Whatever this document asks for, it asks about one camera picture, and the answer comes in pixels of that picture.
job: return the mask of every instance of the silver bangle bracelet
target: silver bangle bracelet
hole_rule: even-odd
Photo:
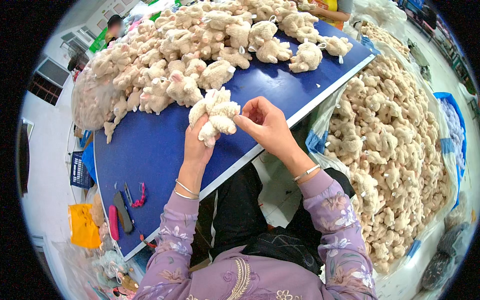
[[[295,177],[295,178],[293,179],[293,181],[299,180],[299,179],[302,178],[303,176],[312,173],[315,169],[317,169],[317,168],[319,168],[319,167],[320,167],[320,165],[316,165],[315,167],[313,167],[313,168],[311,168],[311,169],[309,169],[309,170],[306,170],[304,173],[302,173],[302,174],[298,175],[297,177]]]
[[[199,197],[191,198],[191,197],[184,196],[184,195],[180,194],[179,192],[177,192],[177,190],[175,190],[175,188],[173,189],[173,191],[175,192],[175,194],[177,194],[178,196],[180,196],[182,198],[185,198],[185,199],[189,199],[189,200],[198,200],[199,199]]]
[[[178,183],[181,187],[183,187],[187,192],[189,192],[190,194],[194,195],[194,196],[197,196],[199,197],[200,194],[195,194],[194,192],[190,191],[186,186],[184,186],[183,184],[180,183],[179,179],[175,179],[175,182]]]

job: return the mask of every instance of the purple sleeve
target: purple sleeve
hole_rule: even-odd
[[[134,299],[162,299],[187,280],[198,205],[198,200],[172,193],[160,215],[155,253],[148,261],[146,274]]]
[[[318,254],[325,263],[326,299],[377,299],[372,262],[348,195],[325,171],[300,184],[303,206],[322,233]]]

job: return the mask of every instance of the woman's left hand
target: woman's left hand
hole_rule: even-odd
[[[213,147],[205,146],[203,141],[198,140],[198,133],[200,129],[208,122],[208,115],[201,116],[195,126],[192,128],[188,126],[185,131],[185,154],[183,163],[192,167],[205,168],[208,161],[212,157]]]

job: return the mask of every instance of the pink handle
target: pink handle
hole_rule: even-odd
[[[117,208],[114,205],[110,205],[108,208],[108,222],[110,223],[110,235],[112,239],[119,240],[119,223]]]

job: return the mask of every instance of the pink plush ear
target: pink plush ear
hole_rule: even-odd
[[[173,73],[171,77],[174,82],[181,82],[181,75],[179,73]]]

